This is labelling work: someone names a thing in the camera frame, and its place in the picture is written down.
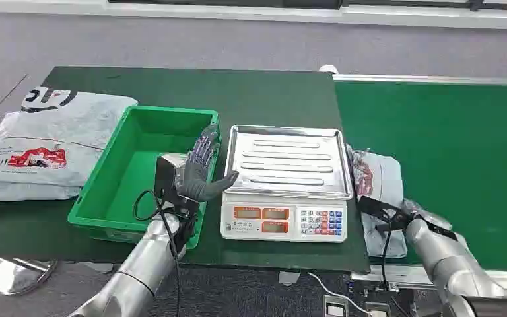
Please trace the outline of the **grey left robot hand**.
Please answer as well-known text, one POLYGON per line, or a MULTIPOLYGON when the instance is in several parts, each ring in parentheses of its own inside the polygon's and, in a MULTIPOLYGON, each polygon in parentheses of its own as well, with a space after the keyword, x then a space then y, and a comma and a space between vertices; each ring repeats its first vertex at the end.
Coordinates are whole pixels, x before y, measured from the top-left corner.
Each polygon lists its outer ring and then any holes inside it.
POLYGON ((207 176, 215 151, 219 147, 217 125, 207 126, 188 153, 183 169, 176 176, 176 190, 181 196, 197 202, 210 201, 220 196, 238 179, 239 172, 231 171, 224 178, 208 182, 207 176))

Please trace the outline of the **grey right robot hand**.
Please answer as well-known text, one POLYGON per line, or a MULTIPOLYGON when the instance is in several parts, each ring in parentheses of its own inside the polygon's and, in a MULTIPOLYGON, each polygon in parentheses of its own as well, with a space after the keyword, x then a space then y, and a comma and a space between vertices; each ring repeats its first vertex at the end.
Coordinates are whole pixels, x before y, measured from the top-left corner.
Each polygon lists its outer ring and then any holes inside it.
POLYGON ((424 207, 419 205, 416 201, 411 199, 403 200, 403 208, 402 210, 408 214, 410 219, 422 218, 426 222, 433 224, 441 229, 451 230, 452 224, 447 221, 445 218, 427 211, 424 207))

